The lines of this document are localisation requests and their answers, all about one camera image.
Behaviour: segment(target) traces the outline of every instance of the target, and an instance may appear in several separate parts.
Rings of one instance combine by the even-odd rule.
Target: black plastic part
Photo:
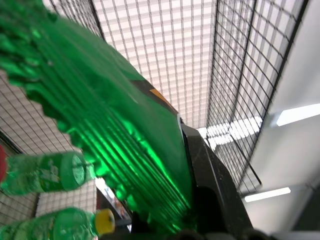
[[[182,131],[195,179],[197,231],[229,233],[240,239],[252,224],[229,171],[197,130],[182,124]]]

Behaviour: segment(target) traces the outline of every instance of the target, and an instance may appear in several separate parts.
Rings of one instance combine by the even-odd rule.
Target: green plastic bottle
[[[69,207],[0,228],[0,240],[92,240],[115,231],[110,209],[96,214]]]
[[[0,1],[0,67],[158,232],[195,229],[180,116],[113,47],[41,0]]]
[[[95,177],[93,164],[76,151],[0,155],[0,187],[11,195],[75,190]]]

